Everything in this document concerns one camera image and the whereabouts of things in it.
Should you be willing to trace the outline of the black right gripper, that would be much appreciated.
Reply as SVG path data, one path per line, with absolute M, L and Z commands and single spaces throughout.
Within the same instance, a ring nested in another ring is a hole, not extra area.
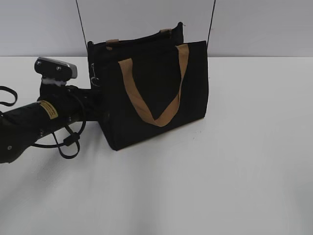
M 58 116 L 51 119 L 47 111 L 39 105 L 39 122 L 99 121 L 103 117 L 102 96 L 98 90 L 81 89 L 76 86 L 41 84 L 39 101 L 50 103 Z

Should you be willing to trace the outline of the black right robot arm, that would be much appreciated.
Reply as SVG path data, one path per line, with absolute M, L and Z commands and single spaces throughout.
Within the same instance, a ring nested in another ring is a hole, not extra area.
M 97 90 L 41 84 L 36 102 L 0 114 L 0 162 L 12 163 L 31 146 L 61 149 L 75 144 L 79 150 L 86 123 L 100 119 L 101 106 Z M 37 143 L 62 128 L 68 131 L 62 142 Z

